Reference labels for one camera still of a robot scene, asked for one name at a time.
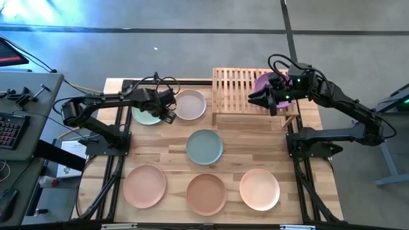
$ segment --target wooden table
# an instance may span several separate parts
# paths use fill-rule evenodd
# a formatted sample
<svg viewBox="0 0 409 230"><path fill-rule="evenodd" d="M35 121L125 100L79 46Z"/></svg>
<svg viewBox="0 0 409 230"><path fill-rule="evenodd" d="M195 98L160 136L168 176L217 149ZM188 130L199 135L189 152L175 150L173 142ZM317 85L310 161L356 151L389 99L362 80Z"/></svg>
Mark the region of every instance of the wooden table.
<svg viewBox="0 0 409 230"><path fill-rule="evenodd" d="M104 91L116 93L121 90L123 79L107 79ZM181 90L194 89L204 95L206 112L199 119L184 121L176 119L172 125L159 123L144 126L131 121L132 144L125 160L118 195L115 222L181 222L181 223L227 223L227 224L297 224L302 223L300 204L292 159L288 157L285 134L278 117L218 115L212 126L212 86L182 86ZM321 129L317 105L307 100L299 102L305 127ZM117 109L101 109L98 119L113 124ZM189 160L185 144L190 134L199 129L216 131L223 140L222 157L212 165L197 165ZM79 209L81 213L99 193L104 177L107 157L96 157L84 173L79 189ZM166 175L167 190L162 200L154 207L138 210L129 205L123 196L123 182L131 170L141 164L159 167ZM318 195L342 219L341 207L334 176L328 162L311 159L311 167ZM266 169L279 181L280 199L269 211L250 209L240 197L239 182L251 169ZM228 190L228 201L218 214L202 217L189 210L186 189L198 174L211 173L218 176ZM109 209L111 193L105 203L105 214ZM309 196L306 201L311 206Z"/></svg>

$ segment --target gray floor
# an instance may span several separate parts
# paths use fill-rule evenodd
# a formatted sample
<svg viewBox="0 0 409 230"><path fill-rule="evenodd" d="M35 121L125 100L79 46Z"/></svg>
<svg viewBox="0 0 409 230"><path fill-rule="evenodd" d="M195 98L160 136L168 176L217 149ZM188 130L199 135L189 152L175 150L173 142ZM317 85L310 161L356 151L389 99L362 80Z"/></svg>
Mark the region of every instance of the gray floor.
<svg viewBox="0 0 409 230"><path fill-rule="evenodd" d="M284 29L279 0L49 2L56 10L2 22L104 28ZM287 0L287 4L292 29L409 30L405 23L409 2L405 0ZM103 89L107 77L145 77L157 71L163 76L209 78L214 66L267 68L269 54L289 54L285 34L2 34L58 69L70 82L98 90ZM407 36L296 35L294 41L299 61L313 64L347 95L359 98L368 107L408 83ZM43 72L32 64L18 68ZM76 92L64 86L59 97L70 95ZM320 114L324 128L351 126L349 117L333 109L320 108ZM407 119L391 122L402 130L401 139L407 137ZM50 121L42 139L51 141L63 132L64 128ZM344 151L334 157L334 168L344 218L354 224L408 228L409 183L376 187L374 180L389 175L380 148L342 145ZM401 173L409 173L405 148L402 141L393 149ZM69 203L72 194L67 191L47 194ZM42 201L42 208L50 203ZM68 212L54 208L44 219L64 220Z"/></svg>

